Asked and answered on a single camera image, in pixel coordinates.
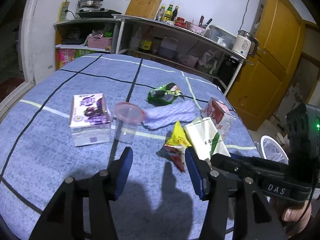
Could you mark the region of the person's right hand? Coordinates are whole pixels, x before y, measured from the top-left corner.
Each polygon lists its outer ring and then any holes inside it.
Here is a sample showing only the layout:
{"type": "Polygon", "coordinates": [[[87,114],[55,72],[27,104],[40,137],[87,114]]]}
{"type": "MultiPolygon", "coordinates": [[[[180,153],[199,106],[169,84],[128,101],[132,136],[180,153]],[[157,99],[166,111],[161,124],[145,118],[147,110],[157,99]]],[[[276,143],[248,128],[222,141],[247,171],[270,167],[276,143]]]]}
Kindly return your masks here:
{"type": "Polygon", "coordinates": [[[284,200],[276,197],[270,198],[270,205],[277,214],[278,219],[287,226],[285,229],[288,238],[301,233],[307,226],[311,218],[311,204],[305,203],[289,207],[284,200]]]}

